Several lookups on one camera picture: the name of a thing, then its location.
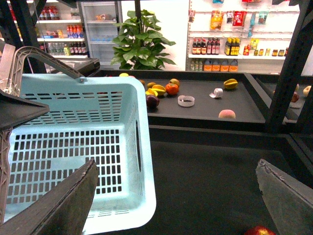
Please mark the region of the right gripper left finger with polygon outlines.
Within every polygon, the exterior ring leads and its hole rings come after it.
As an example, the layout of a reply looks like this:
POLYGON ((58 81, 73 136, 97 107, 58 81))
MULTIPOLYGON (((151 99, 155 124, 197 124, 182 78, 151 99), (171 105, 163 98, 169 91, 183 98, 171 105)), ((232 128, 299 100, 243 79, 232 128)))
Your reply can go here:
POLYGON ((96 162, 91 159, 55 188, 0 227, 2 235, 80 235, 95 195, 96 162))

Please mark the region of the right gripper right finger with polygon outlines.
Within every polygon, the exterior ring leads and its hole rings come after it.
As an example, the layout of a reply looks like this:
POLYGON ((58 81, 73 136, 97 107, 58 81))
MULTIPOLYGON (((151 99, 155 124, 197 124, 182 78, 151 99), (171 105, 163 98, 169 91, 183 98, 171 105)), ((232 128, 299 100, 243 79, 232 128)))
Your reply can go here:
POLYGON ((313 189, 260 159, 256 176, 263 201, 281 235, 313 233, 313 189))

